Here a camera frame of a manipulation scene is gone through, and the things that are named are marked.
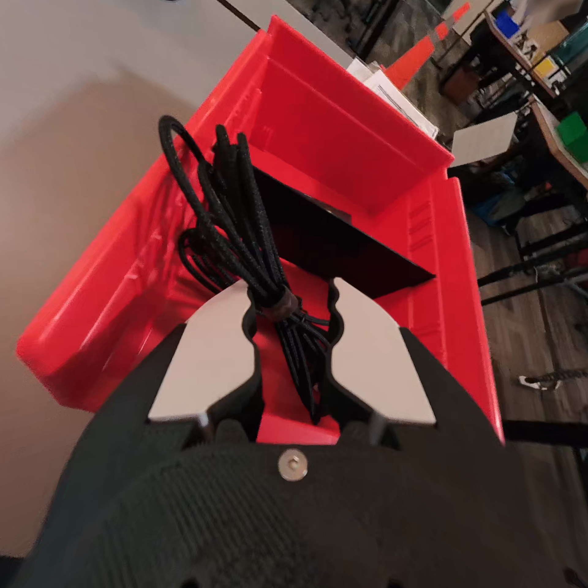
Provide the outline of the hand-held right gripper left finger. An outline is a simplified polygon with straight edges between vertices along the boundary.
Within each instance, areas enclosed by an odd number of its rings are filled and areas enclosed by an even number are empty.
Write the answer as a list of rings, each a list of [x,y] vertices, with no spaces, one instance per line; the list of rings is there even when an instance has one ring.
[[[148,413],[154,424],[192,423],[210,439],[225,420],[255,442],[264,411],[256,311],[245,281],[203,304],[186,322]]]

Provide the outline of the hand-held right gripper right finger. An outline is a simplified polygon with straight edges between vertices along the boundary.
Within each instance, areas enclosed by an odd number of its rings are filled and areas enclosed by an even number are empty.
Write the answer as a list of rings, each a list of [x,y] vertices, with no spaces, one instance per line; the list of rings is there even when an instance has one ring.
[[[322,408],[341,431],[367,424],[381,442],[394,424],[430,427],[436,416],[403,338],[380,305],[341,277],[329,282]]]

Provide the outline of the red plastic bin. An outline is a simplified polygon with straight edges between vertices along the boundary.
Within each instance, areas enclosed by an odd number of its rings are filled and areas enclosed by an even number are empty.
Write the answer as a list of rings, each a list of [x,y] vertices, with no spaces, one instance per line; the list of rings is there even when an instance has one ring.
[[[242,131],[252,162],[287,187],[348,213],[375,253],[345,260],[379,290],[356,288],[407,327],[474,398],[504,440],[465,210],[450,154],[300,33],[272,17],[187,122],[212,158],[215,127]],[[26,327],[17,356],[66,407],[95,412],[210,294],[177,253],[195,215],[163,155],[121,203]]]

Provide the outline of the grey desk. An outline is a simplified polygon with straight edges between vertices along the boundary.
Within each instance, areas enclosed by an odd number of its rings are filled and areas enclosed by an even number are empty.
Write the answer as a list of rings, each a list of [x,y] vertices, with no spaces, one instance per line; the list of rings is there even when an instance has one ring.
[[[19,336],[258,28],[279,16],[351,57],[286,1],[1,1],[1,554],[33,546],[89,415],[17,359]]]

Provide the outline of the black bin divider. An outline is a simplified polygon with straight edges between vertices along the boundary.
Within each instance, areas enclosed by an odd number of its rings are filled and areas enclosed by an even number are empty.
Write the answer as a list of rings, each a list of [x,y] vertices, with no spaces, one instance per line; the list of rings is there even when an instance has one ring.
[[[256,166],[254,178],[285,261],[325,281],[340,277],[372,299],[436,277]]]

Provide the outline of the white board sheet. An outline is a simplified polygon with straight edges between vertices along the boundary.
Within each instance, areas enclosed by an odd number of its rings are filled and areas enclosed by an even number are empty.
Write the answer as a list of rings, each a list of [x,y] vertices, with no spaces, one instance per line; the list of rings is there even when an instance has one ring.
[[[511,145],[517,111],[457,130],[453,135],[453,162],[449,168],[469,165],[503,154]]]

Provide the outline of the papers in clear sleeve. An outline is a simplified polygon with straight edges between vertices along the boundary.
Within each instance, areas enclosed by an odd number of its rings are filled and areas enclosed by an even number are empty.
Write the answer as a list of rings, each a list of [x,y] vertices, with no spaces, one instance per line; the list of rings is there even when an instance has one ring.
[[[439,129],[414,106],[405,95],[386,77],[384,70],[376,62],[364,63],[355,58],[349,63],[346,71],[361,84],[387,102],[408,121],[423,131],[432,140],[436,140]]]

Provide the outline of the wooden table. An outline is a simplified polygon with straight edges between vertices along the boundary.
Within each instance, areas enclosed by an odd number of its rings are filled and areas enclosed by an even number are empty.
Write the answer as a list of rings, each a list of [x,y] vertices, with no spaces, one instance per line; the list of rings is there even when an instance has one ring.
[[[551,87],[537,73],[535,66],[504,36],[496,26],[496,20],[488,9],[483,11],[484,21],[487,23],[491,34],[501,48],[501,52],[509,55],[514,63],[514,72],[530,82],[532,86],[540,88],[540,92],[547,95],[550,100],[556,99],[560,92],[557,88]]]
[[[587,169],[577,162],[574,156],[565,147],[556,128],[559,121],[534,95],[529,100],[529,107],[539,125],[541,136],[548,146],[548,150],[556,161],[574,178],[581,186],[587,189]]]

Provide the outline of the green plastic bin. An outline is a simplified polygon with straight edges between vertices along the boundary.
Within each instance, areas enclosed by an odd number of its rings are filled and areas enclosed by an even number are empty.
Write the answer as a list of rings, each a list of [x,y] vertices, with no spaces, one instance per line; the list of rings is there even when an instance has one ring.
[[[581,115],[574,111],[556,126],[556,132],[566,150],[579,164],[587,163],[587,126]]]

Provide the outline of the orange traffic cone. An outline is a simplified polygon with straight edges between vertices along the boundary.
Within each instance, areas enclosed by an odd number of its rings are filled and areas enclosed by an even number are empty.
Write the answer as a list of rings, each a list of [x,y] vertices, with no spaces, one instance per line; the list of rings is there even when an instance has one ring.
[[[450,16],[442,21],[437,27],[407,52],[401,55],[395,62],[385,68],[380,66],[384,76],[393,86],[402,91],[415,74],[433,55],[436,46],[445,40],[457,23],[470,10],[470,3],[466,2],[456,9]]]

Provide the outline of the blue plastic bin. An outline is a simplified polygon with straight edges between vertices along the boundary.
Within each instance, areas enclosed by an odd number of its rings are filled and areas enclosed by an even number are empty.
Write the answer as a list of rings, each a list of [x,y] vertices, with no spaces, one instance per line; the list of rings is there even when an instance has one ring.
[[[495,26],[506,39],[511,39],[520,30],[519,24],[512,19],[510,13],[506,9],[497,13],[495,17]]]

